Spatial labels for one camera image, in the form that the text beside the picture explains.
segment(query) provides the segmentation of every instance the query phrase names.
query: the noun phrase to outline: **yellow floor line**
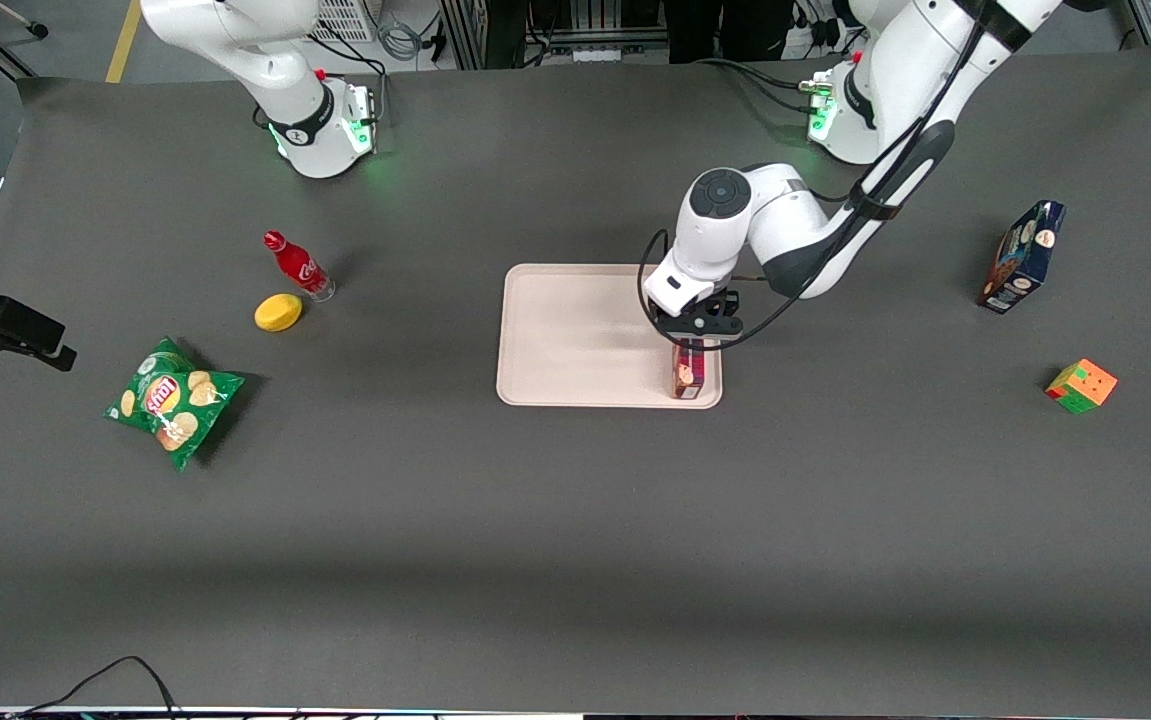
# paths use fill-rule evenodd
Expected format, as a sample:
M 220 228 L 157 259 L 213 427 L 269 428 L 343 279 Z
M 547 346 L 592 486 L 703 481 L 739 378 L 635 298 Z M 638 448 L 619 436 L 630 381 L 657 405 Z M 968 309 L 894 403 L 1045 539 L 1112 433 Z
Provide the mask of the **yellow floor line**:
M 117 36 L 117 47 L 113 49 L 113 60 L 108 63 L 108 74 L 104 82 L 122 82 L 125 60 L 131 56 L 131 44 L 135 43 L 135 31 L 140 28 L 140 0 L 131 0 L 122 20 L 122 32 Z

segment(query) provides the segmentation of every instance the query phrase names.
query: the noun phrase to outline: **bottle cap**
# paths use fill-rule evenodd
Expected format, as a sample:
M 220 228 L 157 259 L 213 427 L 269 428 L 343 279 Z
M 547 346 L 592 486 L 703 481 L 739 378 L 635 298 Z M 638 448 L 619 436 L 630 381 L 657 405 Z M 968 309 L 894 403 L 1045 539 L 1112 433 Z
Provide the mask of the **bottle cap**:
M 268 250 L 277 252 L 279 250 L 285 247 L 285 237 L 277 231 L 268 231 L 267 233 L 264 233 L 264 245 L 267 245 Z

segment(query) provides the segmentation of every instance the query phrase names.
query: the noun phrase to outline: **beige tray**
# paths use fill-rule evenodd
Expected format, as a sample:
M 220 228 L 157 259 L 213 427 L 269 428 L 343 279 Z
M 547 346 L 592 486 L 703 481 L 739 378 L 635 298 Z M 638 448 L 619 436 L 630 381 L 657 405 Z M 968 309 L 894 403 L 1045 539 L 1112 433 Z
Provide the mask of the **beige tray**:
M 672 347 L 642 315 L 635 265 L 517 265 L 503 281 L 496 392 L 508 405 L 708 409 L 722 398 L 709 352 L 693 400 L 671 393 Z

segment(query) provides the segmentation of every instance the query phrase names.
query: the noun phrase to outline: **table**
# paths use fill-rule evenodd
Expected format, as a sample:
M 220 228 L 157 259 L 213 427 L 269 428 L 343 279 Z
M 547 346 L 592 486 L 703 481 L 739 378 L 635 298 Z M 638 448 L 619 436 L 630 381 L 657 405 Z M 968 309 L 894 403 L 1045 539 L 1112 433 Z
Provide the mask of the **table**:
M 511 407 L 494 365 L 512 265 L 631 263 L 717 164 L 845 190 L 725 70 L 396 77 L 325 182 L 233 83 L 22 87 L 0 293 L 78 360 L 0 357 L 0 703 L 137 652 L 188 706 L 1151 717 L 1151 47 L 1007 63 L 702 413 Z M 1049 284 L 978 309 L 1042 197 Z M 341 283 L 275 336 L 270 227 Z M 183 475 L 100 419 L 162 334 L 250 377 Z M 1122 382 L 1073 416 L 1078 357 Z

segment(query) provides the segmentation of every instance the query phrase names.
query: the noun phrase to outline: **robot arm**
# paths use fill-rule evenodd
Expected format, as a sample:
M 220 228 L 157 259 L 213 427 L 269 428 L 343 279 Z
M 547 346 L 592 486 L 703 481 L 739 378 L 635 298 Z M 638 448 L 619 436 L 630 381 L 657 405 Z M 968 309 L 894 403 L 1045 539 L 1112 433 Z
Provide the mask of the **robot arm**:
M 846 63 L 851 74 L 871 78 L 872 136 L 881 154 L 832 217 L 790 164 L 721 168 L 700 176 L 683 201 L 674 246 L 643 283 L 654 306 L 684 320 L 684 332 L 668 332 L 714 335 L 704 328 L 721 324 L 704 316 L 711 305 L 703 300 L 730 282 L 745 243 L 777 293 L 795 300 L 830 290 L 947 154 L 965 101 L 1057 5 L 1059 0 L 907 3 L 860 60 L 860 68 L 868 63 L 866 72 Z M 832 132 L 846 131 L 834 127 Z
M 311 178 L 337 176 L 371 151 L 366 87 L 323 77 L 291 40 L 313 32 L 320 0 L 140 0 L 163 41 L 233 74 L 264 114 L 279 152 Z

